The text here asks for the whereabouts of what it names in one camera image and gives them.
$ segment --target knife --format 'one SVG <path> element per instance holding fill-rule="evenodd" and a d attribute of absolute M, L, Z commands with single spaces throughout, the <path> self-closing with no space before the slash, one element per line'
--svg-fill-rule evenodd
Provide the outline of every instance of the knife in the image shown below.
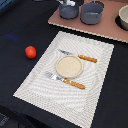
<path fill-rule="evenodd" d="M 66 55 L 74 55 L 73 53 L 70 53 L 70 52 L 67 52 L 67 51 L 63 51 L 63 50 L 60 50 L 58 49 L 60 52 L 62 52 L 63 54 L 66 54 Z M 87 57 L 87 56 L 83 56 L 83 55 L 78 55 L 78 57 L 80 59 L 83 59 L 83 60 L 87 60 L 87 61 L 91 61 L 91 62 L 94 62 L 96 63 L 97 62 L 97 59 L 95 58 L 91 58 L 91 57 Z"/>

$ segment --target wooden handle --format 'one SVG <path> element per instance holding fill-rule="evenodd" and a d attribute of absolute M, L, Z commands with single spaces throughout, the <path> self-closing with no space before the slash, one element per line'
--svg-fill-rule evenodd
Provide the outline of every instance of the wooden handle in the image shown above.
<path fill-rule="evenodd" d="M 85 89 L 84 85 L 73 82 L 71 80 L 64 79 L 64 83 L 70 84 L 70 85 L 75 86 L 75 87 L 80 88 L 80 89 Z"/>
<path fill-rule="evenodd" d="M 91 62 L 94 62 L 94 63 L 97 62 L 97 59 L 94 59 L 94 58 L 91 58 L 91 57 L 82 56 L 82 55 L 78 55 L 78 57 L 79 57 L 80 59 L 88 60 L 88 61 L 91 61 Z"/>

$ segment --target fork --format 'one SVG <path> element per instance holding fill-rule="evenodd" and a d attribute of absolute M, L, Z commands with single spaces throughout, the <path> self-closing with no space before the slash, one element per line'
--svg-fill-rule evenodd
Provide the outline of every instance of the fork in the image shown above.
<path fill-rule="evenodd" d="M 79 84 L 79 83 L 76 83 L 76 82 L 71 81 L 71 80 L 68 80 L 68 79 L 63 79 L 63 78 L 58 77 L 57 75 L 55 75 L 55 74 L 53 74 L 51 72 L 48 72 L 47 71 L 47 72 L 45 72 L 44 75 L 47 76 L 48 78 L 52 79 L 52 80 L 60 80 L 60 81 L 62 81 L 64 83 L 70 84 L 70 85 L 75 86 L 77 88 L 85 89 L 85 86 L 84 85 Z"/>

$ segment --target fork handle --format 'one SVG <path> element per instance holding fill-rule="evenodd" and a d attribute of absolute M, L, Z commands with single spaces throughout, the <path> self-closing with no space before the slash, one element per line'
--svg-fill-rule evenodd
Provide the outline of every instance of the fork handle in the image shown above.
<path fill-rule="evenodd" d="M 75 86 L 75 87 L 77 87 L 77 88 L 80 88 L 80 89 L 85 89 L 85 86 L 84 86 L 84 85 L 79 84 L 79 83 L 76 83 L 76 82 L 71 81 L 71 80 L 68 80 L 68 79 L 64 79 L 63 82 L 64 82 L 64 83 L 67 83 L 67 84 L 70 84 L 70 85 L 72 85 L 72 86 Z"/>

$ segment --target knife handle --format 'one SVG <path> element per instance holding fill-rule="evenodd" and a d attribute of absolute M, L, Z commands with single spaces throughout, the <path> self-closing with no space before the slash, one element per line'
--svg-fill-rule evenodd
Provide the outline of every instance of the knife handle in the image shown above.
<path fill-rule="evenodd" d="M 91 58 L 91 57 L 87 57 L 87 56 L 83 56 L 83 55 L 78 55 L 78 57 L 80 59 L 88 60 L 88 61 L 91 61 L 91 62 L 94 62 L 94 63 L 97 62 L 97 59 L 94 59 L 94 58 Z"/>

